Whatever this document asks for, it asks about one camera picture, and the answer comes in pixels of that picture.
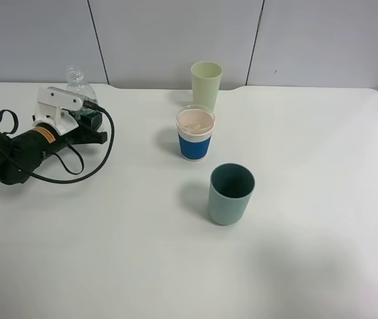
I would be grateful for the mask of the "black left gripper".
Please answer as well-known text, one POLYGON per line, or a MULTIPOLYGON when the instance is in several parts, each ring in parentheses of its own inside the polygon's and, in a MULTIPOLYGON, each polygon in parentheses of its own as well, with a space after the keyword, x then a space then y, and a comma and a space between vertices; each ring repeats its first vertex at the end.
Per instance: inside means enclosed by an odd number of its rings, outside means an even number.
POLYGON ((40 166, 49 157, 58 156, 60 150, 70 148, 84 166, 82 156, 72 145, 102 145, 107 141, 107 132, 98 132, 88 126, 79 126, 60 136, 52 125, 40 123, 11 139, 11 158, 20 166, 40 166))

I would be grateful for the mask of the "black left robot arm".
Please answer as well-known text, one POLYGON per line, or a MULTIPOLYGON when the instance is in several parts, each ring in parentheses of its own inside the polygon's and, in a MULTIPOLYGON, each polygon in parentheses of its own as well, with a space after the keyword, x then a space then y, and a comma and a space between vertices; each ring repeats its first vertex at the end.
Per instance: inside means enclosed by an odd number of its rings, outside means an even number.
POLYGON ((106 164, 115 137, 114 121, 111 115, 95 102, 85 98, 83 109, 78 111, 63 110, 65 116, 76 122, 76 128, 60 135, 51 123, 39 122, 32 129, 10 138, 19 127, 19 119, 11 110, 0 111, 0 183, 14 185, 24 183, 28 178, 45 181, 47 183, 66 185, 84 181, 100 171, 106 164), (58 157, 58 152, 68 148, 80 160, 81 169, 85 168, 82 156, 74 148, 75 145, 104 144, 109 142, 106 154, 100 164, 90 173, 80 177, 81 171, 70 171, 62 159, 65 171, 75 175, 76 179, 51 179, 36 174, 36 170, 43 161, 51 156, 58 157))

